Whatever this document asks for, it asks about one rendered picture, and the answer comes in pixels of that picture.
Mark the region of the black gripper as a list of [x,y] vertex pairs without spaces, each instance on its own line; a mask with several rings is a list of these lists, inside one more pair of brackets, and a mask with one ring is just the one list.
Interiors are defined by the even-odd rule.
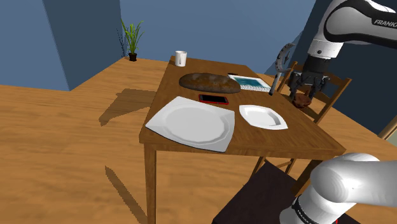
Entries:
[[324,76],[330,64],[330,59],[321,59],[317,57],[307,57],[303,65],[302,73],[292,72],[289,77],[290,97],[296,95],[297,88],[302,82],[313,82],[309,98],[313,99],[318,91],[321,91],[328,81],[329,76]]

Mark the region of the small brown round object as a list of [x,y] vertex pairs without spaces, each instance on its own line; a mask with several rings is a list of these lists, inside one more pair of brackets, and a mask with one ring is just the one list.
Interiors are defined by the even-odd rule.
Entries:
[[292,103],[296,108],[305,108],[310,105],[311,102],[312,99],[309,97],[309,91],[306,91],[304,94],[297,93],[292,100]]

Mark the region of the small white plate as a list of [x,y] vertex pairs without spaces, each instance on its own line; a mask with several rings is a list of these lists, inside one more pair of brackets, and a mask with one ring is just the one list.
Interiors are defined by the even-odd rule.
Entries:
[[257,105],[240,105],[239,112],[251,126],[268,130],[288,129],[283,117],[271,108]]

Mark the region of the white tablet with blue screen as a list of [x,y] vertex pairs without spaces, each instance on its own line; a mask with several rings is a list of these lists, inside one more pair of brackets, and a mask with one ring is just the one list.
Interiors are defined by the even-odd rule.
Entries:
[[257,92],[269,92],[271,86],[264,82],[261,78],[253,78],[247,76],[239,76],[228,73],[229,78],[235,80],[243,90],[252,90]]

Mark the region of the wooden table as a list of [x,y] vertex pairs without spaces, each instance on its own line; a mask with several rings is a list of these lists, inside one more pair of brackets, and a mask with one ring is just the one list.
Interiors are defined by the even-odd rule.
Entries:
[[[226,76],[228,73],[237,73],[250,77],[256,76],[250,68],[238,64],[191,58],[187,59],[184,67],[175,66],[174,63],[175,58],[171,57],[148,111],[147,120],[150,120],[162,107],[179,95],[192,100],[199,98],[198,91],[188,90],[179,85],[179,79],[184,74],[198,72]],[[324,160],[345,152],[345,148],[340,143],[297,110],[280,93],[270,96],[265,92],[242,90],[228,95],[227,99],[229,103],[225,107],[235,111],[236,115],[233,136],[226,154],[310,160],[309,165],[291,189],[295,196],[308,187],[310,172],[316,166]],[[250,126],[238,113],[241,104],[272,108],[284,118],[288,129],[276,131]],[[168,140],[146,127],[141,129],[139,141],[144,145],[148,224],[156,224],[157,152],[195,153],[196,149]]]

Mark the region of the red-edged black phone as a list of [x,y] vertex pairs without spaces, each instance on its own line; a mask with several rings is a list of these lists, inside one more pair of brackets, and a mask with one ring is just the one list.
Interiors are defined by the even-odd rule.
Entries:
[[199,101],[204,103],[224,104],[224,105],[229,104],[228,99],[223,96],[200,94],[198,97],[199,97]]

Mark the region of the brown bread loaf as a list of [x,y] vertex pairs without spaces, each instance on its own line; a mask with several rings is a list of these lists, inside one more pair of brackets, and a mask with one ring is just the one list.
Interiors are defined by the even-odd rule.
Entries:
[[179,79],[179,85],[191,90],[234,94],[241,91],[240,84],[228,76],[211,73],[189,73]]

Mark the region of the large white square plate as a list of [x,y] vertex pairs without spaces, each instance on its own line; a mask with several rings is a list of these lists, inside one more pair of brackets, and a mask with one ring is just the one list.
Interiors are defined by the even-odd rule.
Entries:
[[224,153],[233,135],[235,112],[177,96],[145,127],[183,145]]

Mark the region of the white mug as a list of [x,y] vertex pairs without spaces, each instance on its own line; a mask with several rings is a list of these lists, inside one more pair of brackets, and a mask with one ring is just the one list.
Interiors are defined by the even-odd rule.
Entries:
[[175,51],[175,65],[178,67],[185,67],[187,59],[186,51]]

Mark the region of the green potted plant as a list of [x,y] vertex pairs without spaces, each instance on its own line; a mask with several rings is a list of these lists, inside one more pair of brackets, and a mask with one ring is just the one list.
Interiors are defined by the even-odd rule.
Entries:
[[122,19],[121,19],[121,23],[128,43],[129,60],[135,62],[137,60],[136,50],[139,49],[137,47],[137,44],[141,36],[144,34],[144,31],[140,32],[141,24],[143,23],[143,20],[140,21],[137,25],[130,24],[129,27],[125,26]]

